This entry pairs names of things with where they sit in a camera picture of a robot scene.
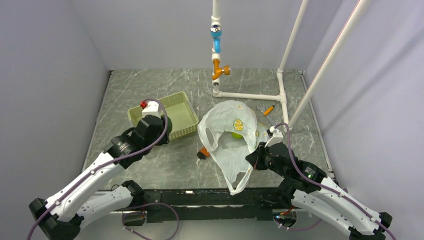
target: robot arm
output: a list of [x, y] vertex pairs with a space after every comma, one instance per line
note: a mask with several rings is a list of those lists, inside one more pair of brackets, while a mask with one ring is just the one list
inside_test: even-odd
[[[72, 240], [82, 228], [102, 216], [143, 204], [144, 191], [134, 181], [126, 181], [114, 191], [89, 200], [112, 177], [147, 155], [149, 149], [137, 152], [154, 143], [163, 132], [156, 145], [169, 142], [171, 129], [165, 130], [168, 125], [160, 115], [159, 104], [150, 101], [142, 113], [143, 118], [136, 127], [112, 138], [96, 160], [70, 184], [46, 200], [37, 198], [30, 203], [32, 215], [50, 240]], [[128, 157], [114, 161], [121, 156]]]
[[[298, 170], [322, 187], [305, 180], [296, 170], [289, 149], [281, 142], [283, 134], [274, 127], [268, 130], [268, 134], [271, 138], [266, 143], [261, 142], [246, 160], [254, 169], [270, 169], [284, 178], [275, 193], [282, 206], [293, 205], [306, 209], [338, 228], [351, 240], [385, 239], [384, 230], [376, 221], [388, 228], [392, 222], [389, 214], [378, 213], [365, 207], [337, 186], [322, 169], [313, 163], [299, 160], [292, 152]], [[340, 194], [335, 194], [327, 188], [334, 189]], [[358, 206], [371, 217], [362, 212]]]

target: table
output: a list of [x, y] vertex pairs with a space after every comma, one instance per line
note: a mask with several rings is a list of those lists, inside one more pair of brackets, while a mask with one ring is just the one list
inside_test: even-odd
[[[140, 104], [144, 98], [163, 98], [185, 91], [199, 119], [217, 103], [234, 98], [212, 96], [211, 69], [130, 69], [111, 73], [98, 121], [87, 153], [89, 166], [110, 140], [132, 127], [127, 110]], [[297, 70], [284, 70], [284, 88], [287, 95], [288, 115], [292, 116], [305, 94], [305, 88]], [[277, 95], [279, 93], [276, 72], [272, 69], [233, 69], [223, 76], [220, 89], [225, 92]], [[257, 103], [267, 106], [275, 102], [236, 98], [256, 112], [258, 122], [269, 127], [270, 123], [256, 109]], [[276, 123], [282, 121], [282, 109], [278, 105], [269, 114]], [[142, 160], [133, 163], [126, 171], [112, 178], [102, 190], [110, 190], [114, 184], [134, 180], [144, 189], [200, 189], [227, 188], [221, 169], [212, 158], [199, 160], [196, 153], [202, 148], [197, 133], [175, 139], [167, 145], [156, 146]], [[296, 156], [328, 171], [320, 135], [310, 107], [306, 107], [292, 130], [292, 147]], [[244, 173], [237, 176], [237, 186]], [[248, 187], [277, 187], [282, 177], [276, 173], [253, 171]]]

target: light green storage basket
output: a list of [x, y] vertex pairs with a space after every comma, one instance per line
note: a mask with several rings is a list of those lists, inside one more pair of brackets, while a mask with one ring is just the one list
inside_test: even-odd
[[[165, 107], [168, 117], [172, 121], [172, 131], [169, 140], [174, 140], [182, 136], [197, 131], [199, 117], [189, 101], [189, 97], [183, 91], [159, 99]], [[142, 118], [142, 107], [136, 106], [128, 111], [128, 119], [135, 127]]]

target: green fruit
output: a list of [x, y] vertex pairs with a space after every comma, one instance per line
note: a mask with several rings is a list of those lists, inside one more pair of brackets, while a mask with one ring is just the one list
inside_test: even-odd
[[232, 133], [231, 133], [231, 135], [232, 135], [232, 137], [233, 137], [233, 138], [235, 138], [235, 139], [242, 139], [242, 138], [243, 138], [243, 136], [242, 136], [242, 135], [237, 134], [237, 133], [235, 133], [235, 132], [232, 132]]

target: orange handle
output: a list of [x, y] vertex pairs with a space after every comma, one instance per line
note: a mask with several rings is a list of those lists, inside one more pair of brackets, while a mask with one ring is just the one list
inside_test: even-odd
[[266, 111], [263, 112], [263, 115], [268, 115], [274, 109], [274, 105], [270, 106]]

